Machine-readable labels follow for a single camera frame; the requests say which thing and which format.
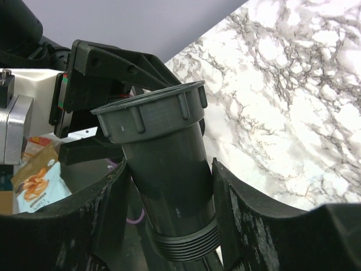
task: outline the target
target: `black plastic bracket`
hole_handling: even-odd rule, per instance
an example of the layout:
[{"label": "black plastic bracket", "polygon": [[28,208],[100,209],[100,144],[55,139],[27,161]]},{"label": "black plastic bracket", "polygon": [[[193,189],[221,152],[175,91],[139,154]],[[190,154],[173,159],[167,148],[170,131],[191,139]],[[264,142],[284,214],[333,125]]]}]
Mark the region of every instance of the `black plastic bracket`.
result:
[{"label": "black plastic bracket", "polygon": [[61,81],[63,80],[63,73],[58,73],[55,79],[54,85],[54,95],[52,96],[50,115],[49,115],[49,124],[55,126],[58,123],[59,111],[58,100],[60,95]]},{"label": "black plastic bracket", "polygon": [[9,69],[0,72],[0,108],[6,108],[14,95],[15,76]]},{"label": "black plastic bracket", "polygon": [[93,137],[62,144],[59,150],[59,161],[64,165],[73,165],[99,159],[122,159],[122,146],[110,143],[98,128]]},{"label": "black plastic bracket", "polygon": [[[112,91],[126,85],[158,90],[181,82],[154,55],[76,40],[68,64],[64,110],[92,110],[108,103]],[[122,83],[112,89],[113,81]]]},{"label": "black plastic bracket", "polygon": [[361,204],[306,212],[259,192],[213,160],[224,270],[361,270]]},{"label": "black plastic bracket", "polygon": [[104,190],[90,251],[101,259],[110,271],[122,268],[121,251],[130,190],[130,173],[125,168],[125,159],[116,170],[121,169],[121,180],[113,182]]}]

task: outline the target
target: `gray wall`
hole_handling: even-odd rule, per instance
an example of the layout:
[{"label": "gray wall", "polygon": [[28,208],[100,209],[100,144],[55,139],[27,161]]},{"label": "gray wall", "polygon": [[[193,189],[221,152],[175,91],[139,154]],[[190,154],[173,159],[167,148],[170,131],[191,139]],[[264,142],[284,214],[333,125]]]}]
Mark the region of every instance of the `gray wall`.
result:
[{"label": "gray wall", "polygon": [[44,35],[155,54],[166,62],[246,0],[23,0]]}]

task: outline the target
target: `white marble surface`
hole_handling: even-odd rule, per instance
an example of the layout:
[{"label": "white marble surface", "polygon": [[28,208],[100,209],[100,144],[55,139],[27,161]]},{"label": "white marble surface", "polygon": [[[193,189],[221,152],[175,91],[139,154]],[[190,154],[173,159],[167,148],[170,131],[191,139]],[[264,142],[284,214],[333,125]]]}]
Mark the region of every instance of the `white marble surface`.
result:
[{"label": "white marble surface", "polygon": [[210,162],[298,208],[361,202],[360,10],[250,0],[167,63],[206,80]]}]

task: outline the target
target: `screw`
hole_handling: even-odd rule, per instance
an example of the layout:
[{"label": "screw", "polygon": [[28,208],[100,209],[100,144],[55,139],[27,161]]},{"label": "screw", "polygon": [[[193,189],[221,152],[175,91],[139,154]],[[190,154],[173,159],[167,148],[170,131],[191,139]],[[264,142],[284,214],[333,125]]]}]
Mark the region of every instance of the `screw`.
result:
[{"label": "screw", "polygon": [[11,75],[11,70],[9,70],[9,69],[3,69],[2,70],[2,77],[3,78],[6,78],[9,75]]}]

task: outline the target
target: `black plastic housing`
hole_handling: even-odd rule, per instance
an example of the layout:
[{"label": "black plastic housing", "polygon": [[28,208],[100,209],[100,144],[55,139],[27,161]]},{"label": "black plastic housing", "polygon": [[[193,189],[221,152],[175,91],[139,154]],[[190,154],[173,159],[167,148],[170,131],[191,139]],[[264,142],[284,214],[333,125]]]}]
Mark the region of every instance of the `black plastic housing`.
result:
[{"label": "black plastic housing", "polygon": [[29,45],[38,44],[43,26],[22,0],[0,1],[0,51],[24,56]]},{"label": "black plastic housing", "polygon": [[0,80],[0,108],[6,108],[14,96],[15,76],[1,77],[0,75]]},{"label": "black plastic housing", "polygon": [[216,158],[212,177],[224,270],[361,270],[361,204],[306,212],[249,186]]}]

